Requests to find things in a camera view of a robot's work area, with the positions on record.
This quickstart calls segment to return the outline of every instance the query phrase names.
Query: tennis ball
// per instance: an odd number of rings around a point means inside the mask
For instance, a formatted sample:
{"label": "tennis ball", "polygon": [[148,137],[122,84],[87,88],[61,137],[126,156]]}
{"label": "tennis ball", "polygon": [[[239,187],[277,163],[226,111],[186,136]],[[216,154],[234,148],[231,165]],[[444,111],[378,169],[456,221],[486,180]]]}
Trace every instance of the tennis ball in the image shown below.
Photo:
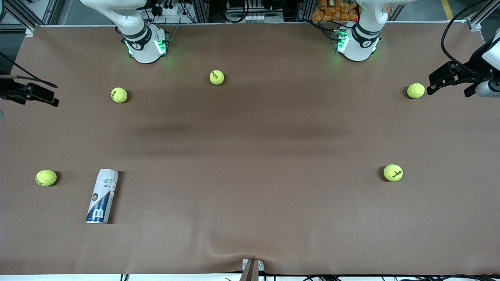
{"label": "tennis ball", "polygon": [[53,170],[41,170],[34,177],[36,183],[41,185],[42,187],[53,185],[57,179],[58,176]]}
{"label": "tennis ball", "polygon": [[210,72],[210,82],[214,85],[220,85],[224,82],[224,73],[220,70]]}
{"label": "tennis ball", "polygon": [[420,83],[413,83],[406,90],[408,97],[418,99],[426,93],[426,88]]}
{"label": "tennis ball", "polygon": [[113,99],[113,101],[121,104],[128,98],[127,91],[124,88],[114,88],[111,91],[111,98]]}
{"label": "tennis ball", "polygon": [[397,182],[403,177],[403,169],[396,164],[387,165],[383,169],[383,176],[391,182]]}

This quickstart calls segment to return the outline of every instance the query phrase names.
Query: brown tabletop surface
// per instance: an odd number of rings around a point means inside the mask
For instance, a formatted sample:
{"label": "brown tabletop surface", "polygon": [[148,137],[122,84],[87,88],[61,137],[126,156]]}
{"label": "brown tabletop surface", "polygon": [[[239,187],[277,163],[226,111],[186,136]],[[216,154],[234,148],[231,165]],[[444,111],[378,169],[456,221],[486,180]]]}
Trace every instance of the brown tabletop surface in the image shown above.
{"label": "brown tabletop surface", "polygon": [[[60,105],[1,102],[0,274],[231,272],[248,257],[274,274],[499,273],[500,100],[403,94],[448,61],[444,27],[387,24],[351,62],[308,24],[182,26],[146,65],[113,28],[37,28],[17,62]],[[460,23],[447,39],[462,61],[481,44]],[[381,178],[391,163],[399,182]],[[103,168],[120,171],[111,223],[87,224]],[[35,183],[43,169],[57,185]]]}

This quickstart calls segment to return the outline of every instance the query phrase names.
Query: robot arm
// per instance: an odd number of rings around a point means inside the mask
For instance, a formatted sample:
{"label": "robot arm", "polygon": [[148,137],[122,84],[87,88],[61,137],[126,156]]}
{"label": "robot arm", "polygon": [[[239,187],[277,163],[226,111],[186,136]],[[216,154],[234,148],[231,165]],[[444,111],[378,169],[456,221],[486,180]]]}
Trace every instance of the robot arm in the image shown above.
{"label": "robot arm", "polygon": [[408,4],[416,0],[356,0],[361,9],[359,21],[348,23],[337,50],[351,61],[368,59],[379,42],[379,34],[386,24],[389,13],[385,6]]}
{"label": "robot arm", "polygon": [[81,0],[110,19],[125,38],[128,52],[138,62],[149,64],[167,54],[165,30],[146,24],[136,10],[147,0]]}
{"label": "robot arm", "polygon": [[463,92],[468,98],[474,94],[480,97],[500,97],[500,29],[493,39],[479,47],[461,67],[455,61],[448,61],[429,75],[427,94],[439,89],[462,83],[472,83]]}

